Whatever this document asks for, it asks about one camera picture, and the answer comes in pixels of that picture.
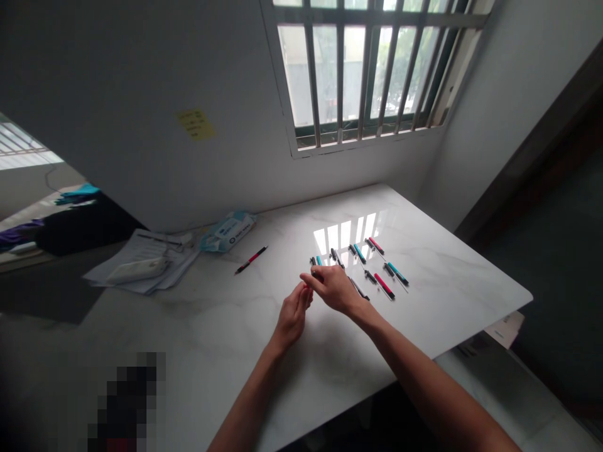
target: hand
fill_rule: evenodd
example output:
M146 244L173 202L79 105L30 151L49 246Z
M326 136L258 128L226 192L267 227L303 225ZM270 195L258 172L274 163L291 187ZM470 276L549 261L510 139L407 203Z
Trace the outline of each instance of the hand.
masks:
M285 298L270 344L278 353L285 353L303 333L306 309L310 307L314 291L300 282Z
M340 266L312 266L310 270L323 281L307 273L300 274L300 278L320 295L329 308L349 316L355 307L368 303L356 291L352 281Z

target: marble tabletop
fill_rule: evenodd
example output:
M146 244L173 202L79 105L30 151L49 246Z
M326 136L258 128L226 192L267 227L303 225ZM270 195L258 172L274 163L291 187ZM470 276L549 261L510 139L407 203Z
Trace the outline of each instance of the marble tabletop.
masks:
M368 236L409 280L408 292L369 251ZM350 243L385 279L394 301L365 279ZM264 245L266 252L233 276ZM259 214L241 243L224 255L202 254L173 289L153 297L108 289L79 326L3 319L10 383L40 435L75 450L96 422L99 396L117 366L156 352L165 381L157 387L147 444L204 450L268 342L283 298L308 271L310 256L333 264L331 247L376 309L431 358L532 300L390 187L374 185ZM393 381L370 339L315 296L304 334L283 362L258 450L285 446Z

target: wet wipes package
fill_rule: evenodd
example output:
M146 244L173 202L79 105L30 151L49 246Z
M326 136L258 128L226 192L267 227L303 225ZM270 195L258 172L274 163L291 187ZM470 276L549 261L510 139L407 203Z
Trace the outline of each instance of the wet wipes package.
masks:
M256 225L257 215L241 210L231 212L201 238L201 251L227 252Z

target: purple cloth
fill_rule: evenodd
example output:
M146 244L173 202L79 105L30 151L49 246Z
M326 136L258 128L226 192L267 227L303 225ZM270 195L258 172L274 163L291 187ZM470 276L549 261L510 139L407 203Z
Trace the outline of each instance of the purple cloth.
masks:
M0 252L8 251L24 243L31 242L30 238L21 235L21 232L33 227L44 226L44 220L32 220L29 223L15 226L0 232Z

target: paper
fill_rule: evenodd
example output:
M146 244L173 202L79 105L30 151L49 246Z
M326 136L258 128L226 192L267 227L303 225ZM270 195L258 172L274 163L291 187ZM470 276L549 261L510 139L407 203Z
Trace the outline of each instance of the paper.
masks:
M519 334L519 329L525 317L519 311L514 311L507 317L488 326L484 331L493 337L495 341L509 350L511 344Z
M183 242L189 242L191 237L191 234L176 236L136 229L119 253L90 270L83 278L91 281L92 286L113 287L113 284L107 282L107 278L118 266L165 256L170 260L170 264L161 275L118 284L117 287L139 294L150 294L155 289L170 288L180 280L200 253L198 240L193 243L192 247L183 246Z
M199 109L180 112L177 114L177 117L190 137L195 141L211 138L215 135L214 128L207 120L205 113Z

